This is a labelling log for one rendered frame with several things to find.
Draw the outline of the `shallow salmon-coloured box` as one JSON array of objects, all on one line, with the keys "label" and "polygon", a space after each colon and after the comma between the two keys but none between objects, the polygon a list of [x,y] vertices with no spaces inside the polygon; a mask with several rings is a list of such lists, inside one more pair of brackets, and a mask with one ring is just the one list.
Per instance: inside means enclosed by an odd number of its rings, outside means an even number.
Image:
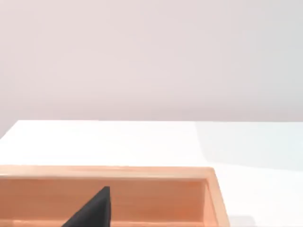
[{"label": "shallow salmon-coloured box", "polygon": [[230,227],[211,167],[0,165],[0,227],[60,227],[103,187],[111,227]]}]

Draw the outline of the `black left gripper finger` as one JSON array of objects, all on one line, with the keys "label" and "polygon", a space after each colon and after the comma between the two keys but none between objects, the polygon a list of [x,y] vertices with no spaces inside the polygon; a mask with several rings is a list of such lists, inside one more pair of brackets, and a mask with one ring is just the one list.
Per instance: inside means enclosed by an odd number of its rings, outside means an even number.
[{"label": "black left gripper finger", "polygon": [[61,227],[110,227],[110,187],[103,187]]}]

